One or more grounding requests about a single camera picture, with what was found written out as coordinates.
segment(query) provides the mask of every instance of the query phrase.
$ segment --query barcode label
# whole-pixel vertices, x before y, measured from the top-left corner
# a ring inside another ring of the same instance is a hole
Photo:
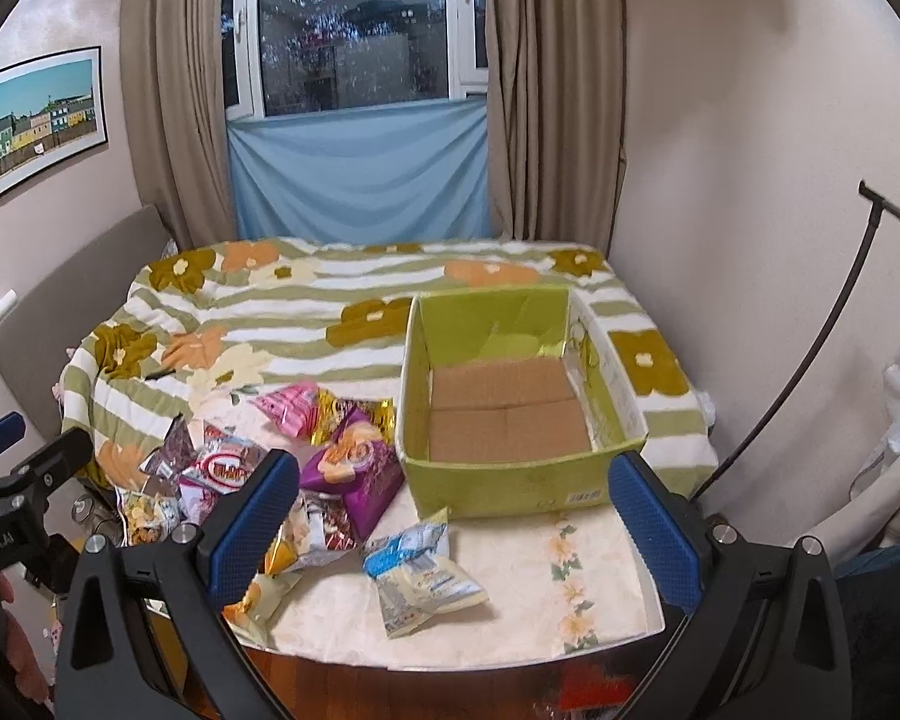
[[[593,503],[599,501],[604,495],[603,490],[588,490],[586,493],[570,493],[567,495],[567,506],[578,503]]]

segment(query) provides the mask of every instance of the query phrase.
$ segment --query gray headboard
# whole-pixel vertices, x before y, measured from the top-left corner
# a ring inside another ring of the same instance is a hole
[[[146,206],[79,250],[0,320],[0,375],[44,439],[60,432],[50,391],[67,365],[67,348],[125,303],[130,282],[168,242],[159,213]]]

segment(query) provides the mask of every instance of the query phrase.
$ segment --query silver screw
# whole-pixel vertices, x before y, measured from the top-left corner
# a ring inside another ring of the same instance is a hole
[[[97,533],[96,536],[90,536],[87,539],[84,549],[91,555],[96,555],[97,552],[103,552],[103,547],[106,547],[106,536]]]
[[[732,544],[737,541],[737,532],[725,523],[720,523],[713,528],[713,538],[721,544]]]
[[[184,522],[173,529],[170,538],[178,544],[189,544],[197,537],[197,526],[192,522]]]
[[[807,555],[820,555],[823,552],[823,545],[813,536],[804,536],[800,540],[800,546],[803,547]]]

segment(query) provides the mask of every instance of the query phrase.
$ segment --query cardboard box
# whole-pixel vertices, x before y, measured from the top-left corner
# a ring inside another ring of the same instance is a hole
[[[396,443],[420,517],[605,503],[610,460],[646,435],[616,350],[576,290],[413,300]]]

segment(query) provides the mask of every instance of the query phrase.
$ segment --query teal sky in picture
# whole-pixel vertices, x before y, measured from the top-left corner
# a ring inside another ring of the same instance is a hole
[[[0,84],[0,119],[36,113],[48,100],[93,93],[93,62],[82,59],[27,73]]]

